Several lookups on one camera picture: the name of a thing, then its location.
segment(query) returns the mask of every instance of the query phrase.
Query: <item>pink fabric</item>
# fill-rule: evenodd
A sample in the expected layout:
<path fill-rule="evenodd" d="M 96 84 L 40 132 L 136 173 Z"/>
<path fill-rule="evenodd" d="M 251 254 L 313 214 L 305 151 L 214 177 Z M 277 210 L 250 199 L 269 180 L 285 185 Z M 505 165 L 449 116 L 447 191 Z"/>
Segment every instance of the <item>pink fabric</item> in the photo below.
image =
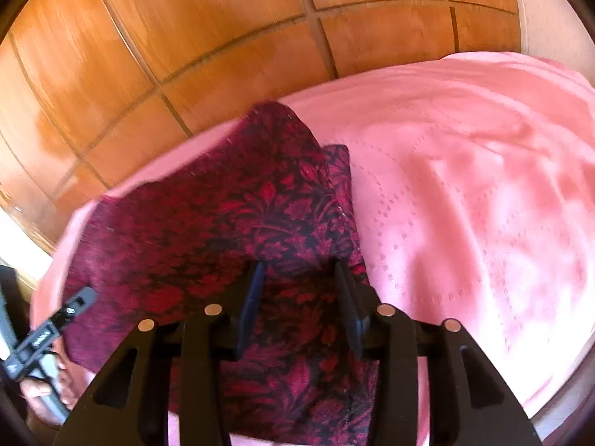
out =
<path fill-rule="evenodd" d="M 415 319 L 463 321 L 533 415 L 572 373 L 595 325 L 588 82 L 552 62 L 469 53 L 333 81 L 283 102 L 321 145 L 349 147 L 362 253 L 381 299 Z M 196 136 L 109 194 L 171 173 L 233 126 Z M 60 302 L 94 206 L 79 210 L 61 239 L 34 296 L 34 324 Z"/>

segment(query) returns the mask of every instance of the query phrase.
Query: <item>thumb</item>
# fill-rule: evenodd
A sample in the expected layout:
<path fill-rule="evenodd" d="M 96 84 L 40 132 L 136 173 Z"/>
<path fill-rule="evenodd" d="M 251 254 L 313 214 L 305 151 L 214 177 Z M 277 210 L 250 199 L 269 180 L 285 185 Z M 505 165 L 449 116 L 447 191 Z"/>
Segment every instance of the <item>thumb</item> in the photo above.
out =
<path fill-rule="evenodd" d="M 21 392 L 25 399 L 34 399 L 36 397 L 45 397 L 50 395 L 52 388 L 50 385 L 41 379 L 26 378 L 21 381 Z"/>

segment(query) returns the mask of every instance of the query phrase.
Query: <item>floral pattern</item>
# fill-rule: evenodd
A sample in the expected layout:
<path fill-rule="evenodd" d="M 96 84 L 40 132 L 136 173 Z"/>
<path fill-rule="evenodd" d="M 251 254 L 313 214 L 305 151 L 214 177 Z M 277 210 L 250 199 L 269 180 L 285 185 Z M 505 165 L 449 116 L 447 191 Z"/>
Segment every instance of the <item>floral pattern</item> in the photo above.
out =
<path fill-rule="evenodd" d="M 377 365 L 347 346 L 332 264 L 366 281 L 349 153 L 321 148 L 291 109 L 259 104 L 220 145 L 90 218 L 65 283 L 97 302 L 66 329 L 70 359 L 98 371 L 145 316 L 183 320 L 266 262 L 252 344 L 223 362 L 231 432 L 294 444 L 364 444 Z M 177 411 L 179 368 L 170 409 Z"/>

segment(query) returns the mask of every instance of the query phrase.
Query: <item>wooden wall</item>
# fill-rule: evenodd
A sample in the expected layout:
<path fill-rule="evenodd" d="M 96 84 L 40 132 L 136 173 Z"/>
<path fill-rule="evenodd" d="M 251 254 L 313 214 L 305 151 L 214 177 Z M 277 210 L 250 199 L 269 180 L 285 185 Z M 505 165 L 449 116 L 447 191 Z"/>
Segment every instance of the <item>wooden wall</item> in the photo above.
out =
<path fill-rule="evenodd" d="M 520 51 L 517 0 L 30 0 L 0 44 L 0 204 L 51 244 L 255 101 L 469 50 Z"/>

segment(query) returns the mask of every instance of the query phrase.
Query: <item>metal pin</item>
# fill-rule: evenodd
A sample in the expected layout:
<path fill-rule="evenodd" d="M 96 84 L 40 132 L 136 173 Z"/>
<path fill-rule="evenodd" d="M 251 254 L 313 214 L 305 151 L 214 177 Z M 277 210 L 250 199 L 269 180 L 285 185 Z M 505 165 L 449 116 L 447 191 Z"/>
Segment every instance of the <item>metal pin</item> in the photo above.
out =
<path fill-rule="evenodd" d="M 458 332 L 461 328 L 460 321 L 457 319 L 446 319 L 442 325 L 448 332 Z"/>
<path fill-rule="evenodd" d="M 153 330 L 155 326 L 155 322 L 151 319 L 141 320 L 139 323 L 139 330 L 141 332 L 149 332 L 149 330 Z"/>
<path fill-rule="evenodd" d="M 392 317 L 397 312 L 397 309 L 390 303 L 382 303 L 378 305 L 376 311 L 378 312 L 378 315 L 382 315 L 382 317 Z"/>
<path fill-rule="evenodd" d="M 205 314 L 209 316 L 219 315 L 223 311 L 223 307 L 221 307 L 218 303 L 211 303 L 205 307 Z"/>

